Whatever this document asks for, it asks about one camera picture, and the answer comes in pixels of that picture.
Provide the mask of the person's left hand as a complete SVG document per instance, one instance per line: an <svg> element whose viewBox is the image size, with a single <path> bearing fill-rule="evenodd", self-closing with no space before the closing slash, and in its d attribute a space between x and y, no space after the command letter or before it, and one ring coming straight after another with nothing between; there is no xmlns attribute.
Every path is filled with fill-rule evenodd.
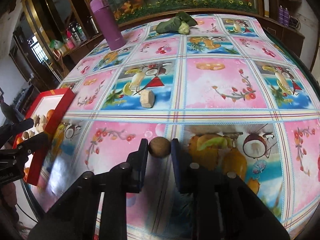
<svg viewBox="0 0 320 240"><path fill-rule="evenodd" d="M15 222L19 220L16 205L17 193L15 184L11 182L1 186L1 206L4 207L5 211Z"/></svg>

